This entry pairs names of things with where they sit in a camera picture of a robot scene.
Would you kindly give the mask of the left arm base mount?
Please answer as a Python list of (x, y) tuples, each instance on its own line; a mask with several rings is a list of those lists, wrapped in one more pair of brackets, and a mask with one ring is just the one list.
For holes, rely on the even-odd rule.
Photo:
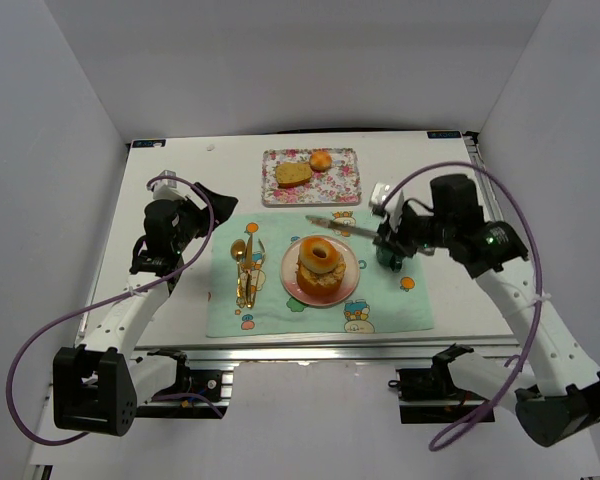
[(226, 373), (191, 361), (185, 352), (136, 352), (128, 363), (137, 397), (136, 416), (219, 419), (228, 408)]

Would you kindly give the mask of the blue label sticker right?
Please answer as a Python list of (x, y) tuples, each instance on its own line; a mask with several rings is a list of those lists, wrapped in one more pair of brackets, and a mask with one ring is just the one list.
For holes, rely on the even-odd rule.
[(457, 130), (434, 130), (427, 131), (429, 139), (461, 139), (463, 135)]

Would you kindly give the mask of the floral rectangular tray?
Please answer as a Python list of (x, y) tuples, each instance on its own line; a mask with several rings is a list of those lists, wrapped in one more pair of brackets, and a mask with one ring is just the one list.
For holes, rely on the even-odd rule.
[[(327, 151), (332, 166), (313, 171), (311, 180), (294, 188), (279, 188), (276, 167), (285, 162), (307, 163), (312, 152)], [(261, 166), (261, 200), (266, 207), (354, 206), (361, 201), (361, 180), (357, 153), (352, 148), (290, 148), (265, 150)]]

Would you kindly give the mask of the mint cartoon placemat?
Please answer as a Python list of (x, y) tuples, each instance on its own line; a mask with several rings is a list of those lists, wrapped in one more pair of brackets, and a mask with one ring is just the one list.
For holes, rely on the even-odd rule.
[[(237, 239), (247, 244), (253, 234), (253, 263), (260, 257), (258, 240), (266, 248), (255, 306), (236, 305), (237, 268), (230, 247)], [(335, 237), (352, 248), (360, 279), (344, 302), (311, 307), (292, 297), (280, 279), (287, 249), (307, 236)], [(400, 272), (382, 267), (375, 246), (311, 224), (303, 212), (238, 215), (212, 236), (211, 287), (206, 334), (210, 338), (291, 333), (402, 333), (434, 325), (424, 270), (417, 258), (406, 259)]]

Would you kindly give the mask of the small round bun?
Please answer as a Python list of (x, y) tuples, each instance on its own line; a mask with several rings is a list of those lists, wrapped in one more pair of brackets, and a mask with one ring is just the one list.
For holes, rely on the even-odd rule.
[(309, 165), (313, 171), (324, 172), (331, 168), (332, 157), (324, 150), (317, 150), (311, 153), (309, 158)]

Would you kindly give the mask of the gold spoon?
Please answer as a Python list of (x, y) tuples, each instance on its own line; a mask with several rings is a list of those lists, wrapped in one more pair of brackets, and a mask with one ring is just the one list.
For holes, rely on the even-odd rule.
[(246, 250), (246, 243), (242, 239), (235, 240), (230, 247), (231, 257), (235, 260), (236, 268), (237, 268), (236, 305), (239, 308), (244, 308), (246, 305), (246, 300), (244, 298), (243, 287), (242, 287), (242, 264), (241, 264), (242, 256), (245, 253), (245, 250)]

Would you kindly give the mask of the ring donut bread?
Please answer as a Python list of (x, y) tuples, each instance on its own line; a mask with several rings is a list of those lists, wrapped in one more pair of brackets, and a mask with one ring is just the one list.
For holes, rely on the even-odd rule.
[(340, 252), (323, 237), (307, 237), (300, 244), (298, 260), (315, 274), (322, 275), (333, 271), (340, 258)]

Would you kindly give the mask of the green mug white inside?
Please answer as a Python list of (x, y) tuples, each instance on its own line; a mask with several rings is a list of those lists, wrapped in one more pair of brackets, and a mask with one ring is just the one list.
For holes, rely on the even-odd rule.
[(404, 256), (395, 253), (389, 245), (380, 243), (376, 246), (376, 260), (382, 267), (397, 273), (402, 270)]

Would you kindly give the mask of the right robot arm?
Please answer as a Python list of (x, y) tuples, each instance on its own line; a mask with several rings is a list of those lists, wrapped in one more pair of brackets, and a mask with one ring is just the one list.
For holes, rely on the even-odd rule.
[(488, 221), (474, 181), (434, 178), (430, 204), (379, 184), (379, 224), (298, 213), (233, 220), (214, 237), (207, 334), (397, 334), (430, 330), (434, 314), (419, 256), (446, 250), (499, 310), (521, 345), (504, 365), (453, 345), (422, 383), (396, 380), (406, 398), (470, 391), (481, 406), (438, 433), (439, 451), (494, 407), (513, 412), (537, 444), (551, 446), (600, 421), (600, 367), (578, 346), (543, 289), (531, 233)]

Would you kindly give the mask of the large crumb-topped muffin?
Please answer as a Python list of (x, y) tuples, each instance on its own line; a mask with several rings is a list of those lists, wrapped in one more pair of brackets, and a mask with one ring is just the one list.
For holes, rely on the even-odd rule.
[(324, 297), (334, 294), (341, 286), (346, 273), (346, 264), (340, 262), (332, 271), (318, 274), (300, 263), (296, 272), (299, 288), (311, 296)]

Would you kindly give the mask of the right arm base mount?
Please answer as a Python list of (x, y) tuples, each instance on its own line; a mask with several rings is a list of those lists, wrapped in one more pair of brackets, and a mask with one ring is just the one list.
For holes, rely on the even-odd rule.
[(427, 368), (402, 368), (387, 382), (399, 398), (402, 424), (451, 424), (472, 413), (486, 400), (474, 392), (459, 389), (448, 365), (474, 349), (453, 344), (435, 355)]

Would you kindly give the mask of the gold knife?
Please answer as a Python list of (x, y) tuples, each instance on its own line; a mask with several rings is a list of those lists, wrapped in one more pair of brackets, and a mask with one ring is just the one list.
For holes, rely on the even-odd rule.
[(244, 261), (244, 270), (246, 274), (245, 284), (245, 297), (246, 306), (251, 309), (253, 307), (253, 294), (252, 294), (252, 264), (253, 264), (253, 234), (249, 234), (249, 238), (246, 244), (246, 255)]

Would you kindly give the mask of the blue label sticker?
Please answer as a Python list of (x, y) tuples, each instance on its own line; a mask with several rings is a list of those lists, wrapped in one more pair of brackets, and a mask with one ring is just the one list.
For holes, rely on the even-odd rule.
[(461, 139), (463, 135), (457, 130), (434, 130), (427, 131), (429, 139)]
[(131, 143), (133, 149), (140, 148), (163, 148), (166, 145), (165, 139), (141, 139), (134, 140)]

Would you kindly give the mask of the pink white ceramic plate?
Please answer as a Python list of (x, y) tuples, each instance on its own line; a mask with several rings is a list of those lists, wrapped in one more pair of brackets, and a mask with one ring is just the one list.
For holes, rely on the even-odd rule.
[(311, 307), (326, 308), (344, 302), (354, 293), (360, 279), (360, 267), (354, 251), (346, 243), (330, 236), (321, 236), (321, 239), (330, 242), (342, 254), (346, 263), (343, 281), (337, 291), (327, 296), (315, 296), (309, 295), (300, 288), (297, 282), (297, 261), (303, 238), (294, 242), (284, 253), (280, 279), (285, 290), (296, 300)]

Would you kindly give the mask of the silver metal tongs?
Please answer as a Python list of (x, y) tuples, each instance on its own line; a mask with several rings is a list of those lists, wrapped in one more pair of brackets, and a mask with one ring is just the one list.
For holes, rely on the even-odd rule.
[(322, 228), (336, 230), (338, 232), (347, 233), (353, 236), (360, 236), (372, 240), (377, 239), (379, 237), (378, 233), (374, 230), (365, 229), (350, 224), (343, 224), (340, 222), (336, 222), (335, 220), (330, 220), (326, 217), (306, 215), (305, 219), (308, 220), (310, 223), (320, 226)]

